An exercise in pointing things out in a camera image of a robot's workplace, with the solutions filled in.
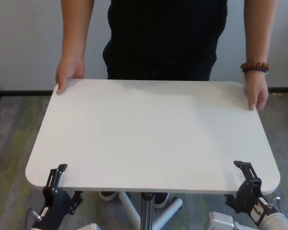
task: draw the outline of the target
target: hand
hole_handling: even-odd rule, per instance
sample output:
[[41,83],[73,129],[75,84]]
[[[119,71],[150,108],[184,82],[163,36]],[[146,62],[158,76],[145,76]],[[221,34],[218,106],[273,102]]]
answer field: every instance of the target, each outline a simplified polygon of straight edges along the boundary
[[268,99],[268,86],[263,72],[249,71],[244,74],[246,94],[249,101],[249,109],[260,111],[264,108]]
[[83,79],[84,69],[83,58],[62,57],[56,73],[56,83],[59,84],[57,94],[66,90],[68,79]]

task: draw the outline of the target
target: beaded bracelet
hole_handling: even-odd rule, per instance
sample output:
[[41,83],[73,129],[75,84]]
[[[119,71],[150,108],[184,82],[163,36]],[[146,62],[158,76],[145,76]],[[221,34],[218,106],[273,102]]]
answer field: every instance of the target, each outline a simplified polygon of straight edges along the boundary
[[243,63],[240,68],[242,69],[243,73],[246,73],[248,71],[261,71],[264,73],[267,73],[270,70],[270,67],[267,63],[264,62],[245,62]]

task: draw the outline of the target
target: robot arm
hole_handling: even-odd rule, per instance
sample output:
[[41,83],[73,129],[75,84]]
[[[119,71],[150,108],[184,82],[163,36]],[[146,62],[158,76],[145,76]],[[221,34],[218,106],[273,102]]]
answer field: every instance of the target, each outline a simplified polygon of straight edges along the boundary
[[[261,192],[261,179],[257,177],[251,163],[234,161],[234,164],[242,170],[245,181],[240,186],[236,197],[226,196],[226,204],[236,213],[247,213],[260,230],[288,230],[288,219],[279,213],[274,207],[274,201],[268,200]],[[206,230],[251,230],[233,222],[232,217],[211,212],[209,214]]]
[[57,169],[50,170],[46,186],[43,188],[45,204],[40,213],[30,210],[36,221],[32,230],[57,230],[66,214],[73,215],[82,203],[82,191],[75,191],[72,198],[66,191],[58,187],[60,177],[67,164],[60,164]]

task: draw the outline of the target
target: finger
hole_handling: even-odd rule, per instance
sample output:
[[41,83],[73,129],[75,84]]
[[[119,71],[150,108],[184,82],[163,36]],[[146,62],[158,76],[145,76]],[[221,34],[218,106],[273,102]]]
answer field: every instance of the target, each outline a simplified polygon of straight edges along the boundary
[[255,110],[257,105],[258,92],[254,88],[247,89],[247,96],[249,101],[249,109]]
[[256,109],[258,111],[261,111],[263,110],[264,106],[265,106],[265,103],[268,99],[268,92],[266,91],[260,91],[259,94],[258,94],[258,98],[257,98],[257,105],[256,105]]
[[64,93],[64,91],[66,90],[66,86],[67,86],[67,79],[65,76],[58,76],[58,90],[57,90],[57,94],[62,94]]

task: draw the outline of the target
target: shoe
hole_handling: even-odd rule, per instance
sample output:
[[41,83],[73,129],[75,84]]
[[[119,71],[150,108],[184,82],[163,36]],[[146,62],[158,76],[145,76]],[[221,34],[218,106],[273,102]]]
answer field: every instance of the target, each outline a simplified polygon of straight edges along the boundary
[[163,208],[168,201],[169,193],[155,193],[155,208]]
[[119,194],[118,192],[99,192],[98,193],[100,198],[104,201],[111,201],[113,200],[115,197],[117,197],[117,195]]

